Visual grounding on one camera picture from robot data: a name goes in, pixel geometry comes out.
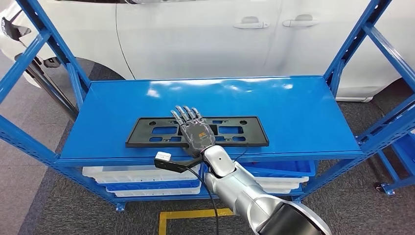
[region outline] white connector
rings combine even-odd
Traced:
[[[163,160],[163,161],[170,161],[171,154],[164,153],[164,152],[157,152],[156,159]]]

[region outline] car door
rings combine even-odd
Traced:
[[[149,1],[117,5],[119,41],[135,79],[263,73],[281,0]]]
[[[365,10],[369,0],[284,0],[280,21],[284,25],[265,71],[276,75],[323,74]],[[376,27],[414,62],[411,42],[413,16],[410,0],[393,1]],[[366,38],[342,74],[337,99],[368,101],[400,78],[373,42]]]

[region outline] plastic storage bin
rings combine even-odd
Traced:
[[[193,168],[199,175],[202,169],[200,165]],[[95,178],[117,197],[197,194],[201,187],[191,172],[177,173],[153,165],[84,167],[83,174]]]
[[[163,189],[145,189],[145,190],[120,190],[110,191],[115,193],[117,197],[142,197],[142,196],[162,196],[162,195],[185,195],[185,194],[199,194],[200,186],[202,183],[199,181],[197,187],[194,188],[163,188]]]
[[[314,161],[241,163],[241,165],[255,177],[301,178],[316,175]]]
[[[280,168],[289,165],[291,166],[289,170],[293,170],[295,167],[297,171],[287,171],[272,168],[275,167],[275,163],[279,162],[268,162],[268,164],[241,163],[241,165],[243,165],[246,171],[255,178],[256,182],[262,186],[264,191],[268,193],[288,194],[291,192],[291,190],[298,189],[301,183],[308,181],[308,176],[302,175],[311,176],[312,172],[315,175],[314,162],[305,162],[306,163],[281,162],[283,164],[278,164],[278,167]]]
[[[199,172],[200,164],[192,169]],[[177,173],[158,169],[154,165],[86,166],[82,174],[94,178],[99,184],[197,180],[189,171]]]

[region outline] robotic hand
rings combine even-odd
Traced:
[[[215,145],[215,136],[200,113],[176,106],[181,117],[171,111],[180,125],[189,151],[210,168],[205,174],[207,188],[248,222],[256,235],[332,235],[329,227],[312,210],[299,202],[286,201],[267,194],[252,174],[238,162],[232,162],[226,151]],[[187,166],[195,165],[191,161]],[[183,172],[180,163],[155,160],[159,168]]]

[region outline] shelf caster wheel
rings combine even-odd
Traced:
[[[118,203],[115,207],[115,210],[117,212],[123,212],[125,211],[125,203]]]
[[[375,183],[374,184],[376,191],[378,191],[378,192],[384,192],[384,193],[386,193],[387,196],[395,195],[395,191],[393,191],[392,189],[389,189],[389,190],[386,190],[385,189],[385,187],[387,185],[388,184],[386,184],[386,183]]]

